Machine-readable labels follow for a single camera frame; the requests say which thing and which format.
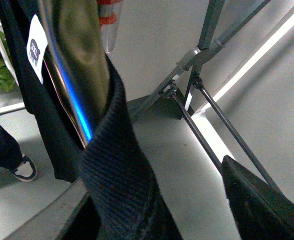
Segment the white label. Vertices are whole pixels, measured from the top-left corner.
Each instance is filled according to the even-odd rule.
[[[29,38],[26,50],[29,62],[37,74],[41,84],[43,84],[41,75],[42,60],[47,45],[48,41],[45,31],[42,28],[37,15],[34,15],[30,23]]]

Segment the metal bar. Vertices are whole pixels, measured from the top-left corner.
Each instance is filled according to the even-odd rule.
[[[263,178],[266,180],[266,182],[279,191],[281,190],[277,186],[277,184],[274,182],[274,180],[271,178],[269,173],[266,171],[266,169],[263,167],[263,165],[260,163],[260,161],[257,159],[257,157],[254,155],[252,150],[249,148],[249,146],[246,144],[246,142],[243,140],[243,138],[240,136],[238,131],[235,129],[235,127],[232,125],[232,123],[228,120],[228,118],[225,116],[221,108],[217,105],[217,103],[213,100],[209,92],[205,89],[205,87],[201,84],[198,85],[200,92],[203,94],[203,96],[207,99],[207,101],[210,103],[214,111],[217,113],[219,118],[222,120],[222,122],[225,124],[225,126],[228,128],[228,130],[231,132],[233,137],[236,139],[238,144],[241,146],[243,151],[247,154],[247,156],[250,158],[254,166],[258,169],[258,171],[261,173]]]
[[[247,10],[233,22],[233,24],[228,27],[217,39],[215,39],[215,47],[211,46],[210,55],[202,64],[208,62],[212,59],[220,50],[225,46],[225,44],[240,31],[258,12],[260,12],[263,7],[265,7],[271,0],[256,0],[251,4]]]
[[[245,24],[247,24],[271,0],[257,0],[216,39],[219,44],[226,44]]]
[[[225,3],[225,0],[210,0],[207,8],[207,13],[205,16],[205,20],[203,23],[201,35],[199,38],[198,48],[208,49],[210,47],[213,34],[216,30],[218,20],[223,8],[223,5]],[[189,77],[189,82],[186,90],[186,94],[184,97],[184,105],[185,109],[188,111],[191,100],[192,100],[192,85],[194,82],[194,79],[197,75],[200,74],[203,64],[193,65],[191,74]]]
[[[178,99],[176,93],[173,92],[171,97],[178,104],[179,109],[180,109],[184,119],[186,120],[188,126],[190,127],[190,129],[192,130],[192,132],[194,133],[194,135],[196,136],[196,138],[198,139],[198,141],[200,142],[200,144],[202,145],[202,147],[204,148],[204,150],[208,154],[208,156],[211,159],[211,161],[213,162],[213,164],[216,166],[217,170],[221,173],[221,163],[220,163],[217,155],[213,152],[212,148],[210,147],[210,145],[208,144],[206,139],[203,137],[203,135],[201,134],[201,132],[197,128],[195,122],[192,120],[191,116],[185,110],[185,107]]]
[[[187,71],[195,62],[196,57],[201,51],[196,46],[189,50],[182,59],[177,62],[177,66],[169,73],[169,75],[162,81],[162,83],[149,95],[146,101],[134,112],[131,117],[131,121],[135,122],[139,116],[147,111],[149,107],[156,102],[160,97],[160,93],[172,82],[176,81],[183,72]]]
[[[198,48],[207,49],[211,44],[213,34],[216,30],[218,20],[223,8],[225,0],[210,0],[207,13],[203,23]]]
[[[5,113],[8,114],[8,113],[15,112],[22,109],[25,109],[25,105],[22,102],[9,105],[9,106],[3,106],[3,107],[0,107],[0,115]]]

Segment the leaf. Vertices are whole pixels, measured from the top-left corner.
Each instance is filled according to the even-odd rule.
[[[0,68],[0,79],[8,79],[10,78],[11,74],[7,67]]]
[[[0,89],[9,92],[15,87],[15,80],[12,76],[7,79],[0,78]]]
[[[2,31],[0,31],[0,39],[1,41],[5,40],[5,34]]]
[[[5,66],[5,61],[1,58],[0,59],[0,67]]]

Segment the shiny metal pole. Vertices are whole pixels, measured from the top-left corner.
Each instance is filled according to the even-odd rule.
[[[110,96],[98,8],[92,0],[39,0],[51,56],[45,56],[58,98],[84,148]]]

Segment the metal bracket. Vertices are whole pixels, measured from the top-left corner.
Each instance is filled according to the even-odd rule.
[[[195,46],[194,48],[190,49],[179,62],[177,62],[177,66],[183,71],[189,70],[201,52],[202,51],[197,46]]]
[[[166,91],[163,91],[161,93],[161,96],[164,99],[168,99],[171,98],[171,96],[178,90],[177,84],[175,81],[172,81],[169,85],[168,85],[168,89]]]
[[[195,77],[195,80],[193,82],[193,86],[194,86],[195,89],[198,89],[198,90],[203,88],[203,82],[202,82],[202,79],[201,79],[201,77],[199,75],[197,75]]]

